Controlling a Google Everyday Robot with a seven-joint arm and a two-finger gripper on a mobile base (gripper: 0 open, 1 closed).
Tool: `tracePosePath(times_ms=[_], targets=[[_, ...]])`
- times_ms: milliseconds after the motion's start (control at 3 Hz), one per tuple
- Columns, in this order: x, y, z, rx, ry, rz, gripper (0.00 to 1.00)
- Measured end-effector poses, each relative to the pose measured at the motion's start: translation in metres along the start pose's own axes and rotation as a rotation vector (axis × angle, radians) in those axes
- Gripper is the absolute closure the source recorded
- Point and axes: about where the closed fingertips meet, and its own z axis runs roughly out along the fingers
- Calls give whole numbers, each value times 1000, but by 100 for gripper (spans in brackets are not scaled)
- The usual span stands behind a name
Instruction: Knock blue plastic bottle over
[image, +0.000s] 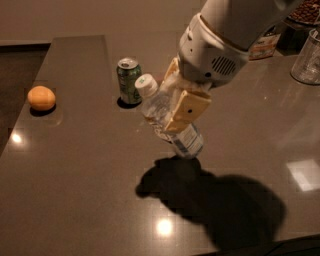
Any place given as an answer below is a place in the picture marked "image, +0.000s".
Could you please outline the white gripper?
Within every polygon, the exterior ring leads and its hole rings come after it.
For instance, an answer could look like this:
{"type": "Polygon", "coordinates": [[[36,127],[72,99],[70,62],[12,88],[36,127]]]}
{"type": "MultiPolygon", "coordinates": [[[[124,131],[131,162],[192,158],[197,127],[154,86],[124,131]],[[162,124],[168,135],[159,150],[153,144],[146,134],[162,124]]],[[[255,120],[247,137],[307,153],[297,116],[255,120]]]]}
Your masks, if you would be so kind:
{"type": "MultiPolygon", "coordinates": [[[[177,79],[181,72],[186,80],[219,87],[233,80],[248,62],[248,53],[229,46],[215,35],[201,14],[191,19],[183,33],[177,57],[171,60],[164,81],[177,79]]],[[[169,115],[165,131],[182,132],[202,115],[210,103],[211,97],[206,93],[183,90],[169,115]]]]}

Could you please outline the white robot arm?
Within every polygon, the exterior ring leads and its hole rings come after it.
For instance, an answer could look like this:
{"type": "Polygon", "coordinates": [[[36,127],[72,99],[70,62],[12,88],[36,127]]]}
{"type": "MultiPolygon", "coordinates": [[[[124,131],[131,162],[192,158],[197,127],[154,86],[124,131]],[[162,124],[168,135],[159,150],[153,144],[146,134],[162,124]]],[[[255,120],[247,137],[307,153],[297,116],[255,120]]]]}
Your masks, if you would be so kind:
{"type": "Polygon", "coordinates": [[[207,0],[179,41],[164,78],[174,96],[165,130],[179,133],[211,102],[209,90],[229,83],[256,41],[302,0],[207,0]]]}

